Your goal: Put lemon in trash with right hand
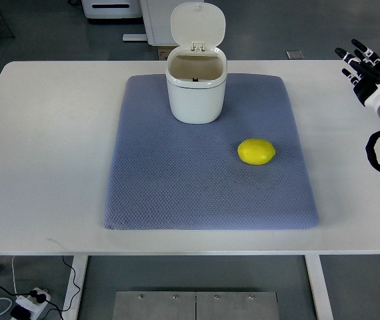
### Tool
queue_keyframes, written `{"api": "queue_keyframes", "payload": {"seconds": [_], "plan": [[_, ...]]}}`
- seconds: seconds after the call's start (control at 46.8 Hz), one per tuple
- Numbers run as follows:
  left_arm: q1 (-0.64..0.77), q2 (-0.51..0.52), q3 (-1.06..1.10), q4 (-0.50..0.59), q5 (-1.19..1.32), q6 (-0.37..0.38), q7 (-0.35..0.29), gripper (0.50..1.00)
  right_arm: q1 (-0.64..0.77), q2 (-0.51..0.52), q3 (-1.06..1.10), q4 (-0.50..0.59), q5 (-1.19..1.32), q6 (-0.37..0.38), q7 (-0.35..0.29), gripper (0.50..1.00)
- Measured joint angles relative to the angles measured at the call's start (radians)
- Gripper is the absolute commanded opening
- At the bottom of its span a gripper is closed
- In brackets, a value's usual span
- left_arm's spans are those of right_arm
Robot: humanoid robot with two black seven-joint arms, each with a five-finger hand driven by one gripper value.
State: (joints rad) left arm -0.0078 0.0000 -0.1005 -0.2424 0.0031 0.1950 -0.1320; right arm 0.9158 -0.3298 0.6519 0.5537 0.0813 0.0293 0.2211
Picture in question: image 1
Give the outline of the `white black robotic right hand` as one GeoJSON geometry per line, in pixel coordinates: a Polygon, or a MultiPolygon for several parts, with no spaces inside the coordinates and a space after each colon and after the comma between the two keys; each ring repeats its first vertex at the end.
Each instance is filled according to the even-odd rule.
{"type": "Polygon", "coordinates": [[[341,72],[353,86],[353,92],[359,102],[365,107],[380,105],[380,56],[356,39],[351,43],[356,47],[354,53],[350,53],[340,47],[335,53],[350,68],[341,72]]]}

